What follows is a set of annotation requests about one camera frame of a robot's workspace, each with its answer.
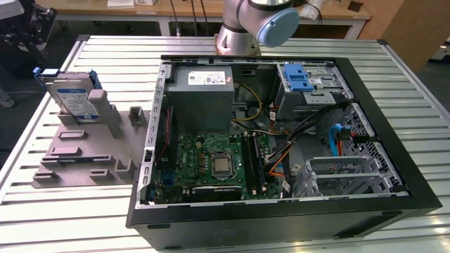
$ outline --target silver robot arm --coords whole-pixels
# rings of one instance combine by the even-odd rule
[[[299,15],[294,0],[226,0],[217,39],[221,55],[258,55],[259,43],[282,45],[293,36]]]

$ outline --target yellow wire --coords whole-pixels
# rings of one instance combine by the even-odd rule
[[[249,120],[253,120],[254,118],[257,118],[259,116],[261,111],[262,111],[262,102],[261,102],[259,96],[257,95],[255,91],[246,84],[241,83],[239,85],[243,86],[243,87],[246,87],[249,89],[249,91],[251,92],[251,94],[258,99],[259,109],[258,109],[258,112],[257,112],[257,114],[254,116],[243,118],[243,119],[231,119],[231,121],[249,121]]]

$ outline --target metal table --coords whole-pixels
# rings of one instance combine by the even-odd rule
[[[214,54],[214,39],[84,36],[63,70],[94,68],[119,110],[151,108],[162,54]],[[202,249],[195,252],[445,252],[450,250],[450,116],[389,46],[377,41],[294,39],[263,55],[348,57],[429,180],[444,208],[365,238]],[[32,175],[56,132],[59,108],[47,94],[0,172],[0,247],[7,252],[150,252],[126,228],[131,185],[34,189]]]

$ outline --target blue cable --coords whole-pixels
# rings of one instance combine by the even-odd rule
[[[330,141],[332,154],[333,154],[336,157],[340,156],[338,146],[337,146],[337,143],[336,143],[336,134],[337,134],[337,132],[341,132],[342,129],[350,130],[350,126],[344,127],[341,123],[337,123],[337,124],[330,128],[330,133],[329,133],[329,141]]]

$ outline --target gray plastic stand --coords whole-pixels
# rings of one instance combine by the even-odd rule
[[[59,114],[62,124],[52,139],[32,187],[130,184],[142,162],[150,112],[141,107],[119,112],[105,90],[88,96],[102,123],[78,123]]]

